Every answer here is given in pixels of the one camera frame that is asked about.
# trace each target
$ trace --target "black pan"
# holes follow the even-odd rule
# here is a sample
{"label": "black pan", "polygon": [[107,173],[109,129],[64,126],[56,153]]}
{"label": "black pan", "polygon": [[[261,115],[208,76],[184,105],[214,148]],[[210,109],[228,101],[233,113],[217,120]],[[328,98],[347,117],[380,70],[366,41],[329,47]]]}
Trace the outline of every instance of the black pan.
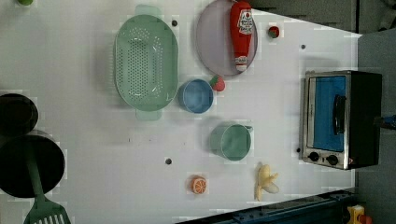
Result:
{"label": "black pan", "polygon": [[33,130],[38,120],[35,104],[15,93],[0,96],[0,134],[21,136]]}
{"label": "black pan", "polygon": [[7,141],[0,147],[0,189],[18,198],[35,197],[25,159],[27,148],[34,151],[44,193],[55,188],[64,174],[64,154],[50,139],[24,135]]}

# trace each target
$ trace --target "spatula handle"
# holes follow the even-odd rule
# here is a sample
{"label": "spatula handle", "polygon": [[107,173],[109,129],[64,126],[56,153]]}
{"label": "spatula handle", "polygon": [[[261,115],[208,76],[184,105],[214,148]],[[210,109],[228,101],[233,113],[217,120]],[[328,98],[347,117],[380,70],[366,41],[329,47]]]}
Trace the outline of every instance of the spatula handle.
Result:
{"label": "spatula handle", "polygon": [[30,144],[26,144],[26,162],[29,170],[30,179],[32,181],[33,191],[37,200],[44,200],[44,191],[41,186],[40,173],[38,172],[37,162],[35,160],[35,152]]}

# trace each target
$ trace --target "floor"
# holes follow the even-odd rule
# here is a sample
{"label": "floor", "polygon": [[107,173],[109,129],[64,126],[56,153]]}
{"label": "floor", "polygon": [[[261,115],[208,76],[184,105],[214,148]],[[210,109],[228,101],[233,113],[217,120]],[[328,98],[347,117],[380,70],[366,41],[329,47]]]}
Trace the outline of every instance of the floor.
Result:
{"label": "floor", "polygon": [[[396,29],[364,35],[358,48],[359,69],[383,75],[383,116],[396,114]],[[395,147],[396,131],[381,130],[379,164],[356,172],[360,204],[374,223],[394,223],[396,219]]]}
{"label": "floor", "polygon": [[249,3],[264,11],[364,35],[377,32],[391,1],[394,0],[249,0]]}

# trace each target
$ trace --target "toaster oven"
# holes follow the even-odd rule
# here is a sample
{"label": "toaster oven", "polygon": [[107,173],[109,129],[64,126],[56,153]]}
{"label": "toaster oven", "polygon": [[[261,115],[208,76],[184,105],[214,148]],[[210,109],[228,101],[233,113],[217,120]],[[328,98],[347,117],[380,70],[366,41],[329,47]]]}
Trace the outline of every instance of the toaster oven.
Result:
{"label": "toaster oven", "polygon": [[378,164],[382,76],[306,74],[303,161],[338,169]]}

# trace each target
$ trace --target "blue bowl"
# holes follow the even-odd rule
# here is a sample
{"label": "blue bowl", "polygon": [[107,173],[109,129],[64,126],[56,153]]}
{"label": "blue bowl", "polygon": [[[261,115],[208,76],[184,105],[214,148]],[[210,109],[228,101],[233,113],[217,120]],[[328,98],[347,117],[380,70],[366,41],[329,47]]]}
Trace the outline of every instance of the blue bowl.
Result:
{"label": "blue bowl", "polygon": [[180,88],[178,100],[187,111],[202,114],[213,104],[212,87],[201,79],[187,82]]}

